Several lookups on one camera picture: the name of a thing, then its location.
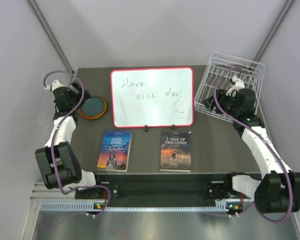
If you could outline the orange plate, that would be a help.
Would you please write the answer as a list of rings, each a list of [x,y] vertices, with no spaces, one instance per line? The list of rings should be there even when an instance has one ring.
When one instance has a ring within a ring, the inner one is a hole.
[[[95,120],[95,119],[100,118],[102,115],[105,114],[105,112],[107,111],[107,107],[108,107],[107,101],[106,101],[104,98],[103,98],[103,100],[104,100],[104,102],[106,103],[106,107],[105,107],[104,111],[103,111],[100,115],[97,115],[96,117],[86,117],[85,115],[82,114],[81,108],[79,109],[80,115],[81,115],[83,118],[88,119],[88,120]]]

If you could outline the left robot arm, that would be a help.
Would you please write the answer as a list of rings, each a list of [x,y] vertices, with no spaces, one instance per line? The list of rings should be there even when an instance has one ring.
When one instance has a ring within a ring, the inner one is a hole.
[[[48,89],[54,95],[55,113],[53,116],[53,129],[49,140],[44,147],[35,151],[39,171],[47,189],[64,191],[71,189],[86,189],[92,198],[99,198],[104,191],[101,183],[91,171],[82,170],[73,149],[71,140],[79,120],[79,108],[91,95],[89,91],[82,91],[78,83],[72,86],[78,90],[54,80]]]

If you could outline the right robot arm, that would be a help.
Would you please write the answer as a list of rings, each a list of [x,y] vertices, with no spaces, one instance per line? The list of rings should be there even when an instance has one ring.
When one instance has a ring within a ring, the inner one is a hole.
[[[246,173],[229,173],[223,192],[229,198],[240,193],[254,200],[260,213],[285,213],[300,210],[300,172],[294,172],[279,156],[268,137],[263,121],[255,114],[256,94],[242,88],[227,94],[218,89],[202,101],[209,110],[225,114],[248,146],[261,173],[256,180]]]

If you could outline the teal ceramic plate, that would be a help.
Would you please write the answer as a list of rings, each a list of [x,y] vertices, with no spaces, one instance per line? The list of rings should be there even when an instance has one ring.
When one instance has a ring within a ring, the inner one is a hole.
[[[103,98],[93,96],[88,99],[81,107],[81,112],[88,118],[93,118],[100,115],[106,108],[106,103]]]

